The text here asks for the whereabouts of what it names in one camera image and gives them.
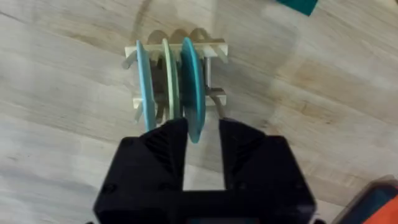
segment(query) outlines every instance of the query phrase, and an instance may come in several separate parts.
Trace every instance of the plate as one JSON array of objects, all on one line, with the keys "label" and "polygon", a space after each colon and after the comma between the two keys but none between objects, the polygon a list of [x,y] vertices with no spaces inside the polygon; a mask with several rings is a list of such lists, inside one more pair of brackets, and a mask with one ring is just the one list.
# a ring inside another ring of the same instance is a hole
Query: plate
[{"label": "plate", "polygon": [[198,54],[188,37],[182,43],[181,61],[182,104],[188,120],[189,136],[193,143],[197,143],[205,125],[205,86]]},{"label": "plate", "polygon": [[146,131],[150,131],[156,128],[154,89],[152,87],[148,53],[139,40],[137,40],[137,62],[142,96],[142,112],[144,113]]},{"label": "plate", "polygon": [[164,56],[165,56],[166,71],[167,71],[167,89],[169,92],[169,116],[170,119],[175,119],[181,117],[180,90],[178,87],[177,64],[175,62],[174,55],[170,50],[167,39],[163,39],[162,44],[164,48]]}]

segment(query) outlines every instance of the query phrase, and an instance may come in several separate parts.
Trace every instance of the wood grain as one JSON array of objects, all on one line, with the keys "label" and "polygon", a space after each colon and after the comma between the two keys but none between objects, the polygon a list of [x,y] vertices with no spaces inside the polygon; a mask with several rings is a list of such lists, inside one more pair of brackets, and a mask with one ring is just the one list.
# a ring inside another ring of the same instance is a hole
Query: wood grain
[{"label": "wood grain", "polygon": [[[398,177],[398,5],[322,0],[311,17],[270,1],[0,2],[0,222],[84,223],[118,142],[140,135],[124,47],[229,43],[213,61],[227,115],[284,135],[331,222],[370,181]],[[221,189],[214,110],[189,144],[186,189]]]}]

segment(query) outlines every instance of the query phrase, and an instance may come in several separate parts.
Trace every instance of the wooden floor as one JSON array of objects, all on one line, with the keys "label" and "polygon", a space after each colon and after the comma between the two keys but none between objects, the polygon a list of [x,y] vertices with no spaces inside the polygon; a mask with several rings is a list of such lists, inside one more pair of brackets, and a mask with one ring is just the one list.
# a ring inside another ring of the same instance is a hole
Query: wooden floor
[{"label": "wooden floor", "polygon": [[[230,46],[213,64],[228,116],[284,135],[331,222],[369,181],[398,177],[398,5],[320,0],[0,1],[0,223],[84,223],[119,140],[140,135],[136,39],[195,28]],[[215,112],[187,154],[186,189],[221,189]]]}]

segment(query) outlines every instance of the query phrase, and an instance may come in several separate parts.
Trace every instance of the blue plate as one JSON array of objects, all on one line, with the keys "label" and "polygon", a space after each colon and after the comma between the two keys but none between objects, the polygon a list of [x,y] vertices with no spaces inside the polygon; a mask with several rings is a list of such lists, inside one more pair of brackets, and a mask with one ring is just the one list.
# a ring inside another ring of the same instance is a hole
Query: blue plate
[{"label": "blue plate", "polygon": [[188,37],[184,38],[182,43],[181,61],[182,104],[188,120],[189,136],[193,143],[197,143],[205,125],[205,86],[201,63]]},{"label": "blue plate", "polygon": [[144,113],[146,130],[150,131],[156,128],[155,98],[149,57],[139,40],[137,40],[137,61],[142,95],[142,112]]}]

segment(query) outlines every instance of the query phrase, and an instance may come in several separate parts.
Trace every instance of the teal object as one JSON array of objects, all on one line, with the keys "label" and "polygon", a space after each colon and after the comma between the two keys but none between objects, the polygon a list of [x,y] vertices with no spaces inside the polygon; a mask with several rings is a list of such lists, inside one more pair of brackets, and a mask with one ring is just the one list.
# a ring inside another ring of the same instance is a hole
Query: teal object
[{"label": "teal object", "polygon": [[182,105],[188,120],[189,136],[193,143],[197,143],[205,125],[205,86],[201,63],[188,37],[182,43],[181,61]]},{"label": "teal object", "polygon": [[147,131],[156,128],[155,98],[152,87],[152,74],[150,72],[150,61],[148,53],[137,40],[137,61],[139,72],[139,84],[142,95],[142,112],[144,113],[145,127]]},{"label": "teal object", "polygon": [[277,1],[307,16],[311,15],[312,11],[315,9],[315,6],[317,5],[318,2],[318,0],[277,0]]}]

